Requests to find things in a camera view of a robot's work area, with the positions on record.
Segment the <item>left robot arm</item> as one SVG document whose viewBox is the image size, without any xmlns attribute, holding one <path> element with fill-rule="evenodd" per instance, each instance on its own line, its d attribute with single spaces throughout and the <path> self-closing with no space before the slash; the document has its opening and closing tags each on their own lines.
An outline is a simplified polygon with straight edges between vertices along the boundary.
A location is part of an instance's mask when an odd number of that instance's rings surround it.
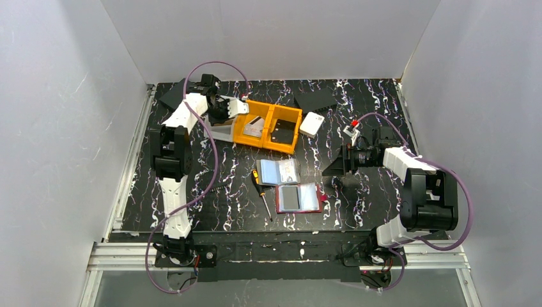
<svg viewBox="0 0 542 307">
<path fill-rule="evenodd" d="M 219 105 L 219 83 L 216 76 L 203 74 L 199 82 L 183 79 L 175 84 L 159 98 L 159 102 L 172 112 L 171 116 L 159 127 L 149 130 L 151 168 L 159 180 L 166 214 L 162 243 L 153 246 L 181 265 L 187 265 L 197 257 L 185 207 L 187 175 L 193 165 L 190 132 L 198 122 L 197 116 L 201 118 Z"/>
</svg>

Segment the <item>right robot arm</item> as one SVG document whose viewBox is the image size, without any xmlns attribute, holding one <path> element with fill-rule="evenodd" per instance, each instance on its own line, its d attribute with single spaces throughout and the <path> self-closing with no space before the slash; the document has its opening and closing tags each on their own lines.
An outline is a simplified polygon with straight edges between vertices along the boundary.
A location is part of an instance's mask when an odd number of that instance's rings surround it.
<svg viewBox="0 0 542 307">
<path fill-rule="evenodd" d="M 352 142 L 343 145 L 338 157 L 322 173 L 345 176 L 361 168 L 384 167 L 403 183 L 399 214 L 372 229 L 365 253 L 398 247 L 437 231 L 455 230 L 458 225 L 457 181 L 448 172 L 419 161 L 400 145 L 390 127 L 373 130 L 372 141 L 357 147 L 361 137 L 356 128 L 346 129 Z"/>
</svg>

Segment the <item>red card holder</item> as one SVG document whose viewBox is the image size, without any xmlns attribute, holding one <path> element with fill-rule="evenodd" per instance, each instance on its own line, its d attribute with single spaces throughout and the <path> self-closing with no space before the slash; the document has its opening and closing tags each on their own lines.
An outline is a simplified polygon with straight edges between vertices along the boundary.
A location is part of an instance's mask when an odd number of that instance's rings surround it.
<svg viewBox="0 0 542 307">
<path fill-rule="evenodd" d="M 283 196 L 282 188 L 285 186 L 296 186 L 298 189 L 298 199 L 300 208 L 296 211 L 285 211 L 283 209 Z M 279 185 L 276 187 L 276 205 L 275 211 L 278 214 L 312 214 L 321 213 L 323 210 L 322 202 L 324 197 L 322 196 L 319 186 L 316 183 L 306 183 L 297 185 Z"/>
</svg>

